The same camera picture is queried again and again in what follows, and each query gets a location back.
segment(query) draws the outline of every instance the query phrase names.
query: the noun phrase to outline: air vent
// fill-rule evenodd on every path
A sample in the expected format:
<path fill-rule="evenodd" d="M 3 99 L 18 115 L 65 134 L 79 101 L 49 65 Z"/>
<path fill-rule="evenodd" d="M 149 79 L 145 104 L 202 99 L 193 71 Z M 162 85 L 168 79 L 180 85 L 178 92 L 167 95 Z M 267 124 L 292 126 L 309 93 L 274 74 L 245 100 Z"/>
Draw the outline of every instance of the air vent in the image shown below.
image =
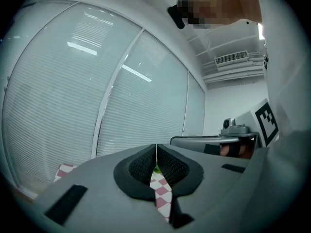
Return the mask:
<path fill-rule="evenodd" d="M 223 67 L 235 63 L 246 62 L 247 59 L 247 51 L 242 51 L 215 58 L 215 63 L 217 67 Z"/>

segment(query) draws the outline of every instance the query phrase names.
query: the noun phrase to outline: window blinds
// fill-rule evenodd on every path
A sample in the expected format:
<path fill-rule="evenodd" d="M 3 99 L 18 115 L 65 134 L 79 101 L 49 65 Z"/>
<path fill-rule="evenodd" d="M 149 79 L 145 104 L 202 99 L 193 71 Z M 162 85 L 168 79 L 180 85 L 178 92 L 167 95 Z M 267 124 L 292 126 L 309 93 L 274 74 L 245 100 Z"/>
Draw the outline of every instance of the window blinds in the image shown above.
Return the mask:
<path fill-rule="evenodd" d="M 52 20 L 60 12 L 68 8 L 72 3 L 66 1 L 53 1 L 53 2 L 38 2 L 35 5 L 28 6 L 20 9 L 14 16 L 14 22 L 11 28 L 8 30 L 7 34 L 3 38 L 3 42 L 0 44 L 0 67 L 1 67 L 1 77 L 0 86 L 6 87 L 8 80 L 12 71 L 23 53 L 24 49 L 27 47 L 31 39 L 42 29 L 47 22 Z M 0 107 L 3 110 L 5 93 L 0 93 Z M 2 119 L 0 120 L 0 151 L 4 151 L 3 145 L 3 134 L 2 134 Z M 2 153 L 1 158 L 1 171 L 6 176 L 6 178 L 12 178 L 14 176 L 13 168 L 9 169 L 10 161 L 8 154 Z"/>
<path fill-rule="evenodd" d="M 139 31 L 110 12 L 77 4 L 30 42 L 11 76 L 3 111 L 5 148 L 18 185 L 39 193 L 59 165 L 90 159 L 107 84 Z"/>
<path fill-rule="evenodd" d="M 181 135 L 188 71 L 144 32 L 120 69 L 102 120 L 97 156 Z"/>
<path fill-rule="evenodd" d="M 205 93 L 189 73 L 187 109 L 183 136 L 201 136 L 204 124 Z"/>

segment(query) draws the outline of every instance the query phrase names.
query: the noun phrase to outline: pink and white checkered cloth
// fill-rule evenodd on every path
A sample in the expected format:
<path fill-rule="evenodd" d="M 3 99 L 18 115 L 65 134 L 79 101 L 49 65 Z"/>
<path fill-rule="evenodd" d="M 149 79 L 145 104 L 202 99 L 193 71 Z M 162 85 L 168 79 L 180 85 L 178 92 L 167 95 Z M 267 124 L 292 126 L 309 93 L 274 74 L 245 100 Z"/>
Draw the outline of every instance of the pink and white checkered cloth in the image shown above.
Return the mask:
<path fill-rule="evenodd" d="M 150 187 L 155 190 L 155 201 L 157 210 L 165 217 L 168 222 L 170 219 L 172 189 L 166 182 L 162 174 L 153 172 Z"/>
<path fill-rule="evenodd" d="M 54 182 L 74 170 L 76 166 L 69 164 L 62 164 L 59 166 Z M 166 182 L 162 174 L 153 172 L 150 181 L 150 187 L 155 190 L 156 208 L 165 217 L 168 222 L 170 219 L 172 189 Z"/>
<path fill-rule="evenodd" d="M 74 166 L 74 165 L 69 165 L 69 164 L 60 165 L 56 174 L 55 174 L 54 182 L 59 180 L 60 178 L 65 177 L 68 173 L 70 173 L 75 168 L 76 168 L 76 166 Z"/>

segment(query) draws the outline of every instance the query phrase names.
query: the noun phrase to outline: green object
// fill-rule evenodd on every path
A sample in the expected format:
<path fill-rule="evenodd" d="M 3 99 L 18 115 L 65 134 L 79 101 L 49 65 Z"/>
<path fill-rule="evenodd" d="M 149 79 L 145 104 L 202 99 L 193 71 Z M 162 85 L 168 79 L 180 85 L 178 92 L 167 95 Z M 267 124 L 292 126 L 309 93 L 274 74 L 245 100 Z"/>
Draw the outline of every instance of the green object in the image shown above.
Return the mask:
<path fill-rule="evenodd" d="M 161 173 L 161 171 L 160 171 L 160 169 L 159 169 L 159 167 L 157 165 L 155 167 L 155 173 Z"/>

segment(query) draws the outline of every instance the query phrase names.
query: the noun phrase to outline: white wall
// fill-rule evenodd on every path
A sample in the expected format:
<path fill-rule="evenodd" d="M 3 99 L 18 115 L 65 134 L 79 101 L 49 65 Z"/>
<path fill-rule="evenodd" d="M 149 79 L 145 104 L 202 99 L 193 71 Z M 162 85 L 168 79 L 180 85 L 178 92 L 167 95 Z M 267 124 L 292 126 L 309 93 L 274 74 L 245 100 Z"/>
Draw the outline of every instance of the white wall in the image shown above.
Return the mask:
<path fill-rule="evenodd" d="M 217 135 L 226 118 L 235 118 L 268 98 L 263 77 L 247 81 L 231 81 L 229 86 L 220 83 L 208 85 L 203 135 Z"/>
<path fill-rule="evenodd" d="M 24 4 L 40 0 L 27 0 Z M 69 0 L 79 1 L 111 10 L 142 26 L 159 39 L 188 68 L 190 73 L 206 92 L 207 88 L 202 78 L 202 69 L 182 33 L 167 13 L 166 7 L 160 12 L 150 4 L 166 3 L 164 0 Z"/>

